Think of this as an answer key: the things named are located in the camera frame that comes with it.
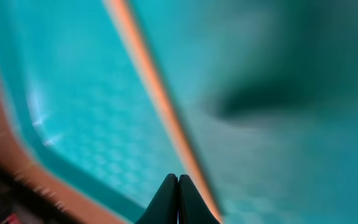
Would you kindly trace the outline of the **wooden chopstick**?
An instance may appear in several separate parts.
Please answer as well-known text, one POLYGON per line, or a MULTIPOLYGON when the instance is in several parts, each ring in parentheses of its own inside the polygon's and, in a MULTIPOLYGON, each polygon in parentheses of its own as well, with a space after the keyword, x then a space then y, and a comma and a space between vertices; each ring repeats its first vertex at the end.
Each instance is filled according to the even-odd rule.
POLYGON ((191 142, 181 125, 161 74, 147 46, 146 39, 136 21, 131 4, 125 0, 105 0, 104 6, 109 12, 112 23, 117 27, 126 52, 129 54, 159 118, 174 145, 175 152, 186 172, 195 181, 195 185, 207 207, 219 223, 223 222, 222 213, 208 185, 205 172, 193 152, 191 142))

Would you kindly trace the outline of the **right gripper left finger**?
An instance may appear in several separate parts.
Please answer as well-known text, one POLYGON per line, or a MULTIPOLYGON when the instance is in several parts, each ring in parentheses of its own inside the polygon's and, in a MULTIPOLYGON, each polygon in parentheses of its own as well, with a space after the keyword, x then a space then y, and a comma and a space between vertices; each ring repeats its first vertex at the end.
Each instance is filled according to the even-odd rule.
POLYGON ((178 178, 168 174, 135 224, 177 224, 178 178))

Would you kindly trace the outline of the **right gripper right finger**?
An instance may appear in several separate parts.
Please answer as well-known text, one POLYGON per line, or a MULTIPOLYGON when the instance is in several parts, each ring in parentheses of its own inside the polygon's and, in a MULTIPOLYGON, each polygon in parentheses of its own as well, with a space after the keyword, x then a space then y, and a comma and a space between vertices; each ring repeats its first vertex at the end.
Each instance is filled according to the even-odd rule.
POLYGON ((219 224, 210 212, 189 175, 181 175, 179 186, 179 224, 219 224))

